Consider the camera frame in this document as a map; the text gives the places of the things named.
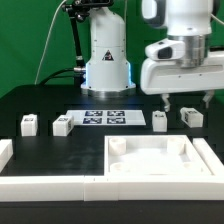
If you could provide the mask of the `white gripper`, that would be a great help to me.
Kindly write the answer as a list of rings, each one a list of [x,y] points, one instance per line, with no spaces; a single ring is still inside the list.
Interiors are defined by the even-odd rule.
[[[209,51],[204,38],[165,38],[148,45],[145,54],[140,87],[147,95],[162,94],[165,112],[170,111],[169,93],[206,91],[208,108],[213,90],[224,88],[224,50]]]

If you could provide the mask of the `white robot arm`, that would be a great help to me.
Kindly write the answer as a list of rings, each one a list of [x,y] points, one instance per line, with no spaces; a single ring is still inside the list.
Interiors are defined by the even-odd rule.
[[[140,87],[147,95],[204,91],[209,101],[224,89],[224,51],[210,51],[210,21],[220,0],[142,0],[142,16],[167,37],[145,48]],[[135,88],[126,60],[125,23],[108,8],[90,11],[91,59],[82,92],[118,96]]]

